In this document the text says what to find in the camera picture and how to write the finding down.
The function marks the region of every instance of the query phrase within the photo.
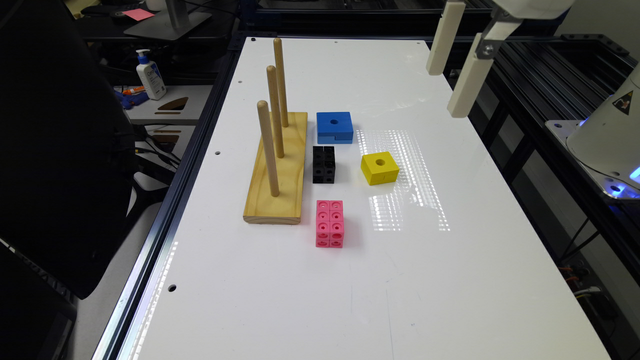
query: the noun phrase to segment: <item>pink block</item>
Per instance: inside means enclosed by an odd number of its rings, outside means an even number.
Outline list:
[[[342,211],[331,211],[329,214],[329,222],[344,222]]]
[[[333,222],[329,232],[331,247],[342,247],[344,241],[344,224],[342,222]]]
[[[344,216],[342,201],[318,200],[316,208],[316,247],[342,248]]]
[[[316,211],[320,211],[320,210],[329,210],[329,204],[331,203],[331,201],[327,201],[327,200],[318,200],[316,202]]]
[[[317,220],[316,225],[316,246],[317,247],[329,247],[329,240],[331,239],[331,226],[328,222],[322,222]]]
[[[331,201],[331,211],[342,211],[342,200]]]

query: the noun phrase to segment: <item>white table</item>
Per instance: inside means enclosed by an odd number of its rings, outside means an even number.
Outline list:
[[[609,358],[471,124],[447,113],[424,42],[283,44],[289,110],[309,113],[302,223],[242,220],[274,63],[272,39],[247,39],[131,358]],[[311,182],[318,111],[354,122],[334,185]],[[369,186],[361,155],[379,151],[400,176]],[[315,247],[318,199],[344,201],[343,249]]]

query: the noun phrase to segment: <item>black block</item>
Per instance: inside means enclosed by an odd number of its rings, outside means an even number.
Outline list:
[[[336,175],[336,163],[333,146],[313,147],[313,183],[333,184]]]

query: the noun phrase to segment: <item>lotion bottle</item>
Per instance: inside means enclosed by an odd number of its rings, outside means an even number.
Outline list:
[[[136,50],[138,61],[140,62],[140,65],[136,66],[136,71],[144,89],[147,91],[147,95],[149,95],[149,99],[160,100],[167,93],[167,88],[164,86],[164,81],[162,81],[158,65],[154,61],[149,61],[145,55],[149,51],[149,49]]]

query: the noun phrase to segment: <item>yellow block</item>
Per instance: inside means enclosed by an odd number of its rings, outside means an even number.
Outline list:
[[[289,126],[282,128],[284,157],[276,157],[280,195],[273,197],[269,189],[267,163],[262,139],[253,166],[251,185],[244,207],[244,221],[250,224],[300,223],[304,149],[307,144],[307,113],[289,113]]]
[[[400,172],[400,168],[388,151],[362,155],[360,168],[369,185],[394,182]]]

